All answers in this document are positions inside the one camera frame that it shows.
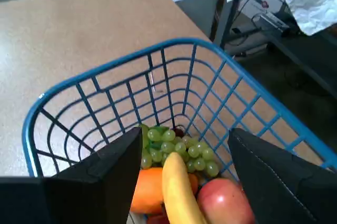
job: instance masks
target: apple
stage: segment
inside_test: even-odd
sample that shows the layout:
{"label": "apple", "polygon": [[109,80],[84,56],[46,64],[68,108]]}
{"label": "apple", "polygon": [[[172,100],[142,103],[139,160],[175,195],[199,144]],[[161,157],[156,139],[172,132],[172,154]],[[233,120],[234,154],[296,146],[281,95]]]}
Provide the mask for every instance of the apple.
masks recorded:
{"label": "apple", "polygon": [[254,213],[242,187],[229,179],[216,178],[203,186],[198,205],[209,224],[254,224]]}
{"label": "apple", "polygon": [[146,224],[170,224],[169,219],[165,215],[154,215],[147,219]]}

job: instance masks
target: grape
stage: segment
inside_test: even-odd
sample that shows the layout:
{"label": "grape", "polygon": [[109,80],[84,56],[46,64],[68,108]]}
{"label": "grape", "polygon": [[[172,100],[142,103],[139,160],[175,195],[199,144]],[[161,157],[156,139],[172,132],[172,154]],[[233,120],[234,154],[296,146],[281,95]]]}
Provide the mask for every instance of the grape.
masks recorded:
{"label": "grape", "polygon": [[149,154],[146,154],[142,157],[142,162],[141,162],[141,166],[144,170],[151,168],[152,165],[152,158]]}
{"label": "grape", "polygon": [[190,156],[186,151],[184,153],[181,153],[180,156],[183,158],[185,163],[187,163],[190,159]]}
{"label": "grape", "polygon": [[210,161],[210,162],[207,162],[206,164],[206,172],[211,177],[216,177],[217,174],[219,173],[219,168],[215,162]]}
{"label": "grape", "polygon": [[186,152],[186,145],[182,142],[178,142],[175,145],[174,149],[178,154],[182,154],[182,153]]}
{"label": "grape", "polygon": [[194,137],[192,137],[192,138],[190,139],[190,144],[191,144],[191,146],[197,145],[198,142],[199,142],[199,139],[198,139],[197,136],[194,136]]}
{"label": "grape", "polygon": [[148,137],[147,137],[148,126],[145,124],[140,124],[139,126],[142,128],[143,149],[145,149],[146,146],[148,145]]}
{"label": "grape", "polygon": [[206,161],[212,161],[214,159],[214,152],[211,148],[206,148],[202,151],[202,158]]}
{"label": "grape", "polygon": [[184,131],[181,130],[180,128],[174,128],[173,131],[175,132],[176,136],[184,137]]}
{"label": "grape", "polygon": [[160,133],[155,130],[155,129],[150,129],[147,133],[147,137],[151,140],[151,141],[160,141],[161,135]]}
{"label": "grape", "polygon": [[171,142],[163,142],[162,143],[162,146],[161,146],[161,150],[164,152],[164,153],[171,153],[174,151],[174,144],[171,143]]}
{"label": "grape", "polygon": [[142,135],[143,135],[143,137],[144,137],[144,136],[147,136],[148,126],[145,125],[145,124],[140,124],[139,126],[140,126],[140,128],[142,129]]}
{"label": "grape", "polygon": [[181,142],[181,138],[180,138],[179,136],[176,136],[176,137],[174,138],[174,140],[172,141],[172,143],[173,143],[174,145],[176,145],[178,142]]}
{"label": "grape", "polygon": [[196,170],[202,171],[203,169],[205,169],[205,166],[206,163],[202,158],[198,158],[194,161],[194,167]]}
{"label": "grape", "polygon": [[146,149],[143,149],[142,150],[142,157],[145,156],[145,155],[150,155],[150,154],[148,153],[148,151]]}
{"label": "grape", "polygon": [[190,139],[191,137],[189,137],[188,135],[185,135],[184,137],[181,138],[181,141],[189,148],[190,147]]}
{"label": "grape", "polygon": [[169,156],[169,154],[167,153],[163,153],[163,157],[162,157],[162,166],[164,166],[164,163],[166,161],[166,158]]}
{"label": "grape", "polygon": [[145,149],[150,141],[147,136],[143,136],[143,149]]}
{"label": "grape", "polygon": [[150,155],[154,162],[160,162],[162,160],[163,154],[155,149],[150,149]]}
{"label": "grape", "polygon": [[202,151],[204,151],[204,149],[206,149],[208,145],[205,142],[201,141],[196,145],[196,147],[198,148],[199,153],[202,154]]}
{"label": "grape", "polygon": [[186,167],[187,167],[187,172],[193,173],[195,171],[194,160],[188,161],[186,164]]}
{"label": "grape", "polygon": [[197,148],[196,146],[191,146],[191,147],[189,148],[189,155],[190,155],[190,157],[192,157],[192,158],[198,157],[198,155],[199,155],[199,150],[198,150],[198,148]]}
{"label": "grape", "polygon": [[163,141],[173,141],[175,138],[175,132],[173,130],[167,130],[163,135],[162,135],[162,140]]}
{"label": "grape", "polygon": [[167,126],[157,126],[156,125],[156,126],[149,128],[149,130],[151,129],[155,129],[160,135],[163,135],[163,133],[170,128],[168,128]]}

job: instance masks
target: dark floor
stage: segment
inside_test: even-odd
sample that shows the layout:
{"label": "dark floor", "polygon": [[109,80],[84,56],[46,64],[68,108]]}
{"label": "dark floor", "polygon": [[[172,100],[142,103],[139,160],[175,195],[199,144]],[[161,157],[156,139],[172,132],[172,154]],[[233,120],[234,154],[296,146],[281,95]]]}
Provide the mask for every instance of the dark floor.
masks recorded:
{"label": "dark floor", "polygon": [[334,98],[276,49],[264,50],[239,61],[267,90],[337,152],[337,101]]}

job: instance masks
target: green grapes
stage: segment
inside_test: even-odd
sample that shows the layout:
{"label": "green grapes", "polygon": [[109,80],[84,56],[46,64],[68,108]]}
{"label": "green grapes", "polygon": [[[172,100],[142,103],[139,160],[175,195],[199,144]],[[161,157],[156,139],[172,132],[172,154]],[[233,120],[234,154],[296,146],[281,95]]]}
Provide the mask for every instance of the green grapes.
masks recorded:
{"label": "green grapes", "polygon": [[162,166],[164,166],[164,163],[166,161],[166,158],[169,156],[168,153],[163,153],[163,157],[162,157]]}
{"label": "green grapes", "polygon": [[186,145],[182,142],[178,142],[175,145],[174,149],[178,154],[182,154],[182,153],[186,152]]}
{"label": "green grapes", "polygon": [[161,139],[161,135],[160,133],[155,130],[155,129],[150,129],[147,133],[147,137],[151,140],[151,141],[160,141]]}
{"label": "green grapes", "polygon": [[215,162],[210,161],[206,163],[206,172],[210,177],[216,177],[219,173],[219,168]]}
{"label": "green grapes", "polygon": [[152,157],[152,161],[160,162],[162,160],[163,154],[155,149],[150,149],[150,155]]}
{"label": "green grapes", "polygon": [[193,173],[195,171],[194,160],[191,159],[190,161],[188,161],[187,164],[186,164],[186,167],[187,167],[187,171],[189,173]]}
{"label": "green grapes", "polygon": [[173,141],[175,138],[175,132],[173,130],[167,130],[162,135],[163,141]]}
{"label": "green grapes", "polygon": [[202,154],[202,151],[204,151],[204,149],[208,148],[208,145],[205,142],[201,141],[196,145],[196,147],[198,148],[199,153]]}
{"label": "green grapes", "polygon": [[171,141],[174,145],[176,145],[178,142],[181,142],[181,138],[179,136],[176,136],[173,141]]}
{"label": "green grapes", "polygon": [[190,147],[190,140],[191,137],[189,137],[188,135],[185,135],[181,138],[182,143],[184,143],[188,148]]}
{"label": "green grapes", "polygon": [[189,148],[189,155],[190,155],[190,157],[192,157],[192,158],[198,157],[198,155],[199,155],[199,150],[198,150],[198,148],[197,148],[196,146],[191,146],[191,147]]}
{"label": "green grapes", "polygon": [[196,170],[198,171],[202,171],[205,169],[206,167],[206,163],[205,163],[205,160],[202,159],[202,158],[198,158],[194,161],[194,167]]}
{"label": "green grapes", "polygon": [[214,152],[211,148],[206,148],[202,151],[202,158],[206,161],[214,160]]}
{"label": "green grapes", "polygon": [[183,158],[185,163],[187,163],[190,159],[190,156],[186,151],[184,153],[180,154],[180,156]]}
{"label": "green grapes", "polygon": [[152,157],[149,154],[143,155],[141,166],[144,170],[151,168],[152,166]]}
{"label": "green grapes", "polygon": [[197,145],[198,142],[199,142],[199,139],[198,139],[197,136],[194,136],[194,137],[192,137],[192,138],[190,139],[190,144],[191,144],[191,146]]}
{"label": "green grapes", "polygon": [[139,126],[142,129],[143,149],[145,149],[146,146],[148,145],[148,137],[147,137],[148,126],[145,124],[140,124]]}
{"label": "green grapes", "polygon": [[162,146],[161,146],[161,150],[164,152],[164,153],[171,153],[174,151],[174,144],[171,143],[171,142],[166,142],[164,141],[162,143]]}

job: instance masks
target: wooden tabletop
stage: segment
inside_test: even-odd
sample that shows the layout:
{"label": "wooden tabletop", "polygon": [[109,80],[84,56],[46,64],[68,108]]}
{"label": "wooden tabletop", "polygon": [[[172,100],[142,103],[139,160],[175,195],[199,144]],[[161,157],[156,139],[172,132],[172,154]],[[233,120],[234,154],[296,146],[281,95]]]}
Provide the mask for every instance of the wooden tabletop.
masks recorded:
{"label": "wooden tabletop", "polygon": [[0,4],[0,175],[27,175],[22,125],[54,84],[169,38],[206,38],[171,0]]}

